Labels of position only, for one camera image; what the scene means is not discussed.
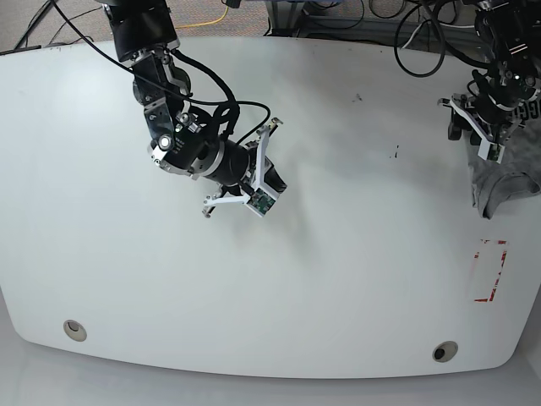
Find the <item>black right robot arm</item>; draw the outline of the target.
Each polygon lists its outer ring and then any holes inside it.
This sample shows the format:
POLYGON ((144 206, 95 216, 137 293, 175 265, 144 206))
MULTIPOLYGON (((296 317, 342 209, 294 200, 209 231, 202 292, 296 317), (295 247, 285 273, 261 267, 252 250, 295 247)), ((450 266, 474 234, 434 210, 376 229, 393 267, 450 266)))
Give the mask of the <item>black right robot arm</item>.
POLYGON ((150 131, 152 161, 163 171, 193 180, 205 178, 218 190, 204 199, 210 217, 221 205, 240 204, 258 217, 275 205, 287 185, 266 155, 281 120, 271 115, 239 140, 232 135, 243 102, 214 71, 179 51, 164 1, 105 1, 117 59, 134 75, 133 93, 150 131), (196 101, 180 61, 206 74, 224 94, 212 105, 196 101))

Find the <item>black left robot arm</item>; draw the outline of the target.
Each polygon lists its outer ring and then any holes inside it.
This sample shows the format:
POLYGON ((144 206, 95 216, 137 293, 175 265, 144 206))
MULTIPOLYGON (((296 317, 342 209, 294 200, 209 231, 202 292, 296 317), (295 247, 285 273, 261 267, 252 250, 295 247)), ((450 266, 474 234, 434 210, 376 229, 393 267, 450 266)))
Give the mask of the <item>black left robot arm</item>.
POLYGON ((407 69, 399 57, 398 36, 405 21, 401 20, 393 40, 398 66, 415 78, 436 74, 450 53, 473 68, 470 82, 476 91, 442 102, 451 109, 448 139, 459 140, 465 131, 474 132, 473 143, 482 139, 505 143, 523 119, 514 111, 534 101, 540 94, 540 2, 539 1, 465 1, 476 8, 473 28, 479 40, 488 47, 485 62, 470 58, 445 38, 440 10, 446 1, 418 1, 439 42, 439 59, 427 73, 407 69))

